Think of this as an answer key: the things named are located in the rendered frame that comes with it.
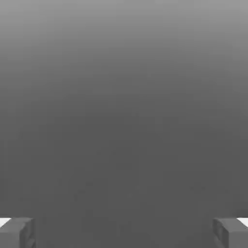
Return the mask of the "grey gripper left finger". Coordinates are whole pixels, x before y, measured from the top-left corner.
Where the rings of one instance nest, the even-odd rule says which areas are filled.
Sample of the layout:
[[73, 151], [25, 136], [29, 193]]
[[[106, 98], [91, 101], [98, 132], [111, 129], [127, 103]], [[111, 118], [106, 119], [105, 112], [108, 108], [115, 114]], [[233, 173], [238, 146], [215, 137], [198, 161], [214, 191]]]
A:
[[0, 248], [36, 248], [35, 219], [0, 217]]

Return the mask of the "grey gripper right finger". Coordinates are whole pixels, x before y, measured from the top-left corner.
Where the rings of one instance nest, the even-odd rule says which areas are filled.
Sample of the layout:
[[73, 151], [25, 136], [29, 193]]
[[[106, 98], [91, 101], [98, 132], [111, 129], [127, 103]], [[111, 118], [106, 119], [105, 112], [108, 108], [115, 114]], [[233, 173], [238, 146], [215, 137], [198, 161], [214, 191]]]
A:
[[248, 248], [248, 217], [214, 218], [216, 248]]

